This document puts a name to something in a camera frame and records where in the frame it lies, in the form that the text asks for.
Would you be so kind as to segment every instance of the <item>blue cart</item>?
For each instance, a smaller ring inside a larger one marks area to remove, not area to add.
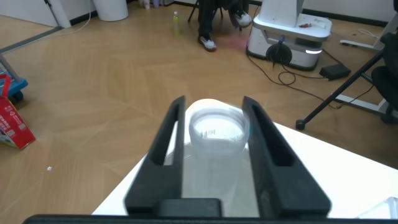
[[[12,103],[18,103],[22,101],[24,99],[24,94],[21,92],[21,90],[28,85],[27,81],[17,75],[14,69],[12,69],[12,67],[1,54],[0,64],[5,68],[5,70],[0,68],[0,73],[5,73],[12,78],[11,87],[8,92],[8,98]],[[0,80],[0,92],[2,91],[3,86],[4,80]]]

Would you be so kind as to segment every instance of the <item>red box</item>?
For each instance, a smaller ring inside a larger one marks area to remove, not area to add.
[[[0,142],[23,149],[34,142],[35,137],[8,100],[11,78],[8,75],[0,75],[0,79],[6,79],[0,96]]]

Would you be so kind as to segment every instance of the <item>white table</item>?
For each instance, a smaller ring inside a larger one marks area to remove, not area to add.
[[[214,105],[228,106],[207,99],[197,101],[188,108],[185,113],[185,143],[190,142],[188,125],[192,113]],[[387,198],[398,197],[398,170],[280,124],[275,125],[331,200],[329,218],[356,218]],[[173,151],[174,145],[175,132],[167,154]],[[127,215],[124,197],[143,160],[108,195],[93,215]]]

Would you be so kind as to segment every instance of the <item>sneaker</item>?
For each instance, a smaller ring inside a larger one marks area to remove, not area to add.
[[[202,44],[202,46],[205,48],[205,50],[207,50],[209,52],[213,52],[213,51],[217,50],[217,46],[214,43],[214,41],[210,38],[209,34],[199,35],[198,42],[199,42],[199,44]]]
[[[242,9],[237,10],[236,13],[233,14],[233,16],[238,21],[239,26],[242,28],[250,26],[250,24],[253,22],[251,16],[249,16],[249,14],[247,14]]]

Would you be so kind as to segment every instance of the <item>wooden floor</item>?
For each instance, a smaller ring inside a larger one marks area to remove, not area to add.
[[[251,6],[252,15],[255,9]],[[196,19],[186,22],[190,7],[146,11],[133,2],[129,11],[125,20],[96,17],[76,34],[46,38],[5,55],[29,82],[25,101],[17,107],[37,140],[23,151],[1,146],[0,223],[21,223],[35,213],[91,213],[147,152],[169,104],[181,95],[187,106],[203,98],[240,105],[247,95],[274,121],[291,128],[320,104],[312,96],[272,84],[246,58],[249,29],[240,34],[219,12],[214,20],[218,50],[209,53],[197,43]],[[180,38],[172,32],[174,11],[180,13]],[[354,71],[374,52],[338,41],[371,44],[373,38],[358,28],[375,34],[382,30],[333,21],[325,46]],[[279,65],[254,61],[277,80]],[[321,54],[318,68],[305,74],[318,77],[320,67],[333,64]],[[294,87],[326,98],[342,82],[298,78]],[[345,94],[358,96],[369,87],[358,80]],[[382,97],[373,89],[362,99],[378,103]],[[398,126],[385,125],[378,115],[349,106],[327,108],[304,133],[398,167]]]
[[[53,29],[53,27],[0,16],[0,49],[50,29]]]

